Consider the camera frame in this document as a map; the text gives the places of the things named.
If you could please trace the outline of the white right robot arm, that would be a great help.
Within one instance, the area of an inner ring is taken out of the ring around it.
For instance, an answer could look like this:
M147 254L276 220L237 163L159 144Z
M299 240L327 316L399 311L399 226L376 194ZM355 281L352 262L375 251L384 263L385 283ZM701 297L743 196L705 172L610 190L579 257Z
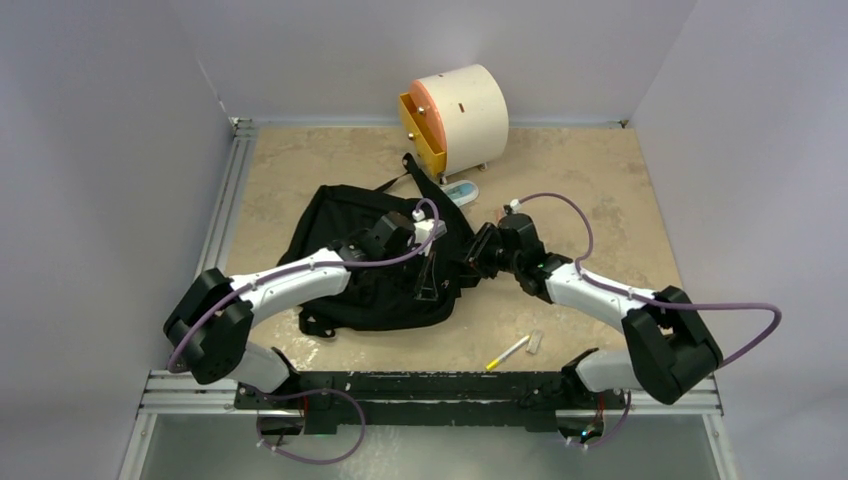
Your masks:
M592 277L575 260L547 251L526 214L485 223L464 261L481 278L509 273L526 294L575 309L624 336L625 348L590 349L563 367L561 392L573 406L584 407L608 390L641 390L671 405L723 363L683 290L653 292Z

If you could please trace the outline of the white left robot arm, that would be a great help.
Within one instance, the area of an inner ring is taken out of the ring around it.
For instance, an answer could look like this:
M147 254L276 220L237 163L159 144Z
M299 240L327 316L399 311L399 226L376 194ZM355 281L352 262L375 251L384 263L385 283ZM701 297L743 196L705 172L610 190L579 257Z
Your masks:
M309 301L343 293L362 270L396 267L429 252L447 231L437 215L383 215L369 229L334 240L302 259L252 274L202 271L167 317L171 373L207 385L232 379L259 389L272 408L297 399L298 382L283 354L250 341L253 328Z

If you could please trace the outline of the black student backpack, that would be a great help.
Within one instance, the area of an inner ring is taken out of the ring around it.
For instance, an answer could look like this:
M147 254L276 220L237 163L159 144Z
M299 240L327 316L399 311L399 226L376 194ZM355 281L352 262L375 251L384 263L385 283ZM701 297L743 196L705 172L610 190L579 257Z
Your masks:
M435 275L439 299L436 302L414 299L414 285L426 256L418 255L389 267L355 269L342 293L302 304L298 315L302 333L332 338L339 328L391 331L436 325L451 316L464 290L478 286L480 276L463 262L464 246L475 236L464 213L417 166L412 154L405 154L402 163L420 197L435 203L440 219L447 226L447 233L430 249L437 253ZM345 247L350 235L373 227L389 212L410 214L418 203L417 198L389 194L392 185L387 182L375 189L350 185L319 187L279 262L299 260L323 247Z

